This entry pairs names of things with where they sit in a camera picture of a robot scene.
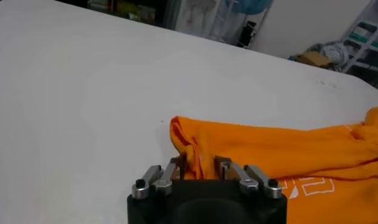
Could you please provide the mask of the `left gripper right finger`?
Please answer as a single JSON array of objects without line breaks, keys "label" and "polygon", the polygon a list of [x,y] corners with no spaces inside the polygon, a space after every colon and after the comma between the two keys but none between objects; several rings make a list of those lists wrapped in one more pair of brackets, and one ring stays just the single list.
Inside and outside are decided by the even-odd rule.
[{"label": "left gripper right finger", "polygon": [[282,187],[276,179],[268,177],[255,165],[241,167],[230,158],[216,156],[214,166],[221,180],[235,180],[241,193],[250,195],[254,192],[264,194],[270,199],[282,198]]}]

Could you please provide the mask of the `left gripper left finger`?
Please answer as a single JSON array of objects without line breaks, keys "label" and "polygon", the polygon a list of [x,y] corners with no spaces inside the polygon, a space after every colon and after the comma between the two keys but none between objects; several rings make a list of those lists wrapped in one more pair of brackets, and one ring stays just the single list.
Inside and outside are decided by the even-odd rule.
[{"label": "left gripper left finger", "polygon": [[184,182],[185,171],[186,155],[171,158],[165,168],[152,165],[133,183],[131,197],[134,200],[146,200],[156,194],[161,197],[186,198],[188,188]]}]

